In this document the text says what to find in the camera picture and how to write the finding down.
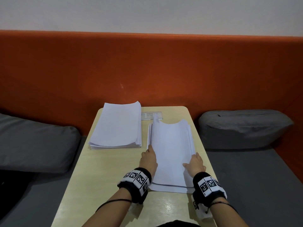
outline forearm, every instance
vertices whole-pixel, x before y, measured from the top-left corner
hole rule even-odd
[[[225,198],[217,198],[213,202],[227,202]],[[214,204],[211,213],[218,227],[248,227],[237,212],[226,204]]]
[[[108,201],[119,198],[131,200],[131,194],[127,189],[120,188]],[[127,201],[115,201],[105,204],[82,227],[118,227],[121,225],[130,206],[131,203]]]

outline paper stack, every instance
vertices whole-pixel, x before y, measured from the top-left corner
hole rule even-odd
[[[157,156],[158,168],[151,190],[177,193],[195,191],[192,177],[182,163],[189,163],[195,154],[190,125],[186,120],[175,124],[160,122],[157,115],[149,125],[147,144],[151,144]]]
[[[141,104],[105,103],[89,145],[94,150],[141,147]]]

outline hand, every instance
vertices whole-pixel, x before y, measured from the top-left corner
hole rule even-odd
[[[142,158],[140,159],[139,167],[147,169],[151,173],[151,178],[154,178],[156,173],[156,169],[158,167],[156,153],[151,145],[146,150],[146,152],[142,152]]]
[[[206,171],[206,166],[203,165],[203,160],[198,152],[191,156],[189,164],[183,163],[182,165],[185,167],[191,177],[194,177],[197,173]]]

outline clear plastic ruler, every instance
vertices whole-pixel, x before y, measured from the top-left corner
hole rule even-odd
[[[153,120],[154,114],[158,116],[159,119],[163,119],[162,112],[141,112],[141,120]]]

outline light wooden tabletop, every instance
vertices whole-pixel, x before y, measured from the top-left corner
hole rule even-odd
[[[191,126],[195,150],[216,177],[205,149],[186,107],[142,107],[142,112],[161,111],[164,123],[187,120]],[[135,149],[90,150],[88,141],[101,115],[100,109],[86,139],[81,155],[62,198],[52,227],[82,226],[96,209],[117,190],[117,183],[132,169],[138,167],[141,152],[146,150],[147,129],[151,120],[142,121],[142,147]],[[181,220],[201,226],[216,226],[211,220],[199,221],[190,194],[150,191],[136,215],[128,213],[121,226],[155,227],[168,221]]]

